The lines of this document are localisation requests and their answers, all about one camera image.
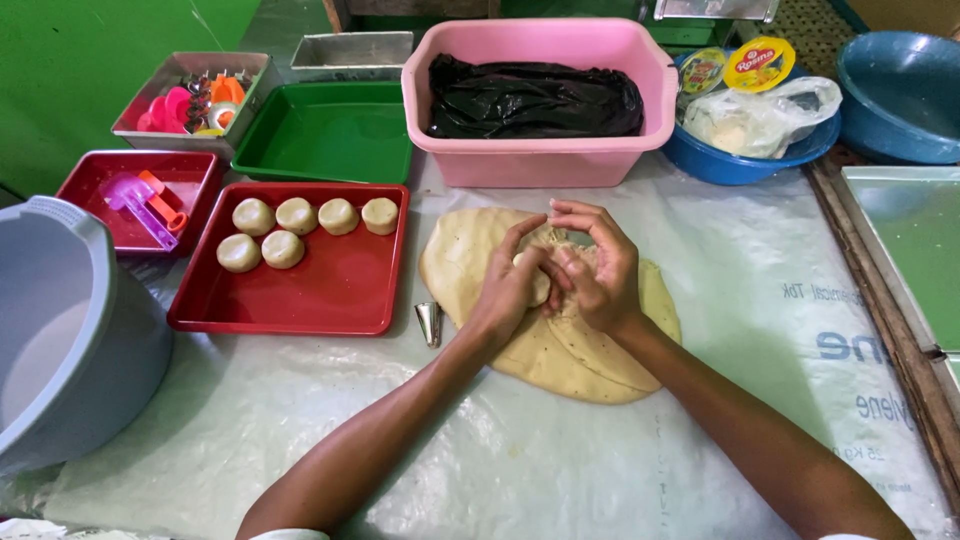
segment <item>green wall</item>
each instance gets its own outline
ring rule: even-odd
[[[7,0],[0,184],[52,194],[170,53],[235,50],[260,0]]]

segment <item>plastic bag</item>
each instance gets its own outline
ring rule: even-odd
[[[643,100],[622,71],[558,63],[430,63],[437,138],[571,138],[639,135]]]
[[[779,159],[836,114],[842,99],[840,86],[823,77],[800,77],[761,93],[729,88],[690,103],[684,129],[737,156]]]

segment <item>red tray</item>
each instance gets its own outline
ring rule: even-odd
[[[367,231],[363,221],[342,236],[318,227],[300,237],[306,254],[297,266],[276,270],[261,261],[250,272],[233,274],[217,262],[217,246],[238,232],[231,216],[248,197],[274,209],[292,197],[302,197],[315,207],[343,198],[358,208],[370,199],[386,197],[396,203],[400,216],[396,232],[387,236]],[[393,318],[409,204],[410,192],[402,185],[228,185],[190,259],[167,322],[175,330],[211,333],[382,335]],[[255,240],[260,243],[265,237]]]
[[[149,170],[167,188],[160,195],[175,211],[187,215],[183,229],[173,233],[179,245],[167,252],[133,214],[110,209],[100,194],[100,184],[118,172],[133,175]],[[103,221],[113,236],[113,247],[121,255],[186,257],[204,229],[206,217],[216,199],[224,171],[217,157],[202,152],[160,152],[156,150],[98,150],[88,152],[60,186],[57,197],[77,205]]]

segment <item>black plastic bag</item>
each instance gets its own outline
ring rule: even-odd
[[[643,100],[622,71],[558,63],[430,63],[437,138],[572,138],[639,135]]]

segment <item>green metal tray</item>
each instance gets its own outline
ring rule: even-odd
[[[399,82],[307,83],[267,97],[231,165],[256,180],[403,184],[412,151]]]

